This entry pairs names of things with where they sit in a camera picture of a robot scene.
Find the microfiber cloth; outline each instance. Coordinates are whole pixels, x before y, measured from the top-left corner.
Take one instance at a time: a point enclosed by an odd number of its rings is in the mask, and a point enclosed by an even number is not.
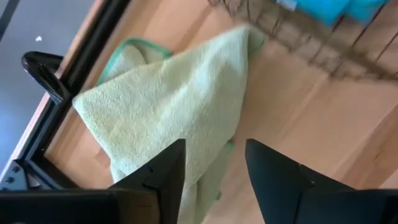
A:
[[[73,106],[111,160],[115,182],[175,140],[186,139],[179,223],[200,223],[219,194],[238,125],[248,55],[264,35],[245,25],[186,52],[129,39],[113,53],[97,85]]]

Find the blue object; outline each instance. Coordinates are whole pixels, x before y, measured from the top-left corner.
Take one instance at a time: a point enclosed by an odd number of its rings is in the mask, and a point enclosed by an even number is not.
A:
[[[322,21],[327,26],[332,26],[336,20],[347,15],[358,22],[368,23],[376,11],[389,0],[278,0],[296,2],[296,8],[308,15]]]
[[[347,8],[347,15],[358,22],[368,23],[376,11],[389,0],[352,0]]]

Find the gray floor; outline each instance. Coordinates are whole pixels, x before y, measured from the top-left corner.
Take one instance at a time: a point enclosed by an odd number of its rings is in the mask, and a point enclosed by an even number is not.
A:
[[[0,170],[44,94],[22,68],[22,55],[31,50],[65,55],[93,2],[20,1],[0,42]],[[6,3],[0,1],[0,15]]]

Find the metal wire rack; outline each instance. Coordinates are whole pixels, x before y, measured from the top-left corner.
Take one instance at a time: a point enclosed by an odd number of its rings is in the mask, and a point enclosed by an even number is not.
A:
[[[398,80],[398,0],[382,6],[368,24],[342,16],[333,27],[272,0],[209,2],[224,5],[331,77]]]

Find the black handle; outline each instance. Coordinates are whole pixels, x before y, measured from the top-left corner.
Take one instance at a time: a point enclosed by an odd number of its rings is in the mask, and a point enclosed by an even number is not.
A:
[[[22,57],[25,71],[50,94],[56,105],[70,97],[69,90],[55,76],[62,59],[61,56],[43,52],[27,52]]]

